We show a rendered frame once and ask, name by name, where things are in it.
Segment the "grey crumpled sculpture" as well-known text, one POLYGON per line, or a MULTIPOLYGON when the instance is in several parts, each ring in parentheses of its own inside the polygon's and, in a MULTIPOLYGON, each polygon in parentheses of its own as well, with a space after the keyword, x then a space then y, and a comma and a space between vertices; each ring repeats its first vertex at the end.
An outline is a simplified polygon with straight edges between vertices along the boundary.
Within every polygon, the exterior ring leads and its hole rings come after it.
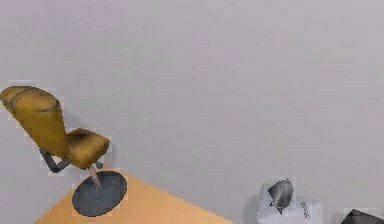
POLYGON ((268 193, 272 198, 270 206, 274 207, 280 214, 282 214, 283 210, 291 203, 294 187, 291 180, 287 178, 272 185, 268 189, 268 193))

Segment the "dark grey box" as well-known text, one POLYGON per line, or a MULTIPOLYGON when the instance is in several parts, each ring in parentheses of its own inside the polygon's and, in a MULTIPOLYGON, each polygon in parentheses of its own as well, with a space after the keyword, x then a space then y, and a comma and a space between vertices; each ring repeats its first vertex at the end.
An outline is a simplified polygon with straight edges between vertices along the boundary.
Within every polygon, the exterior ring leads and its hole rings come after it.
POLYGON ((384 224, 384 219, 353 209, 341 224, 384 224))

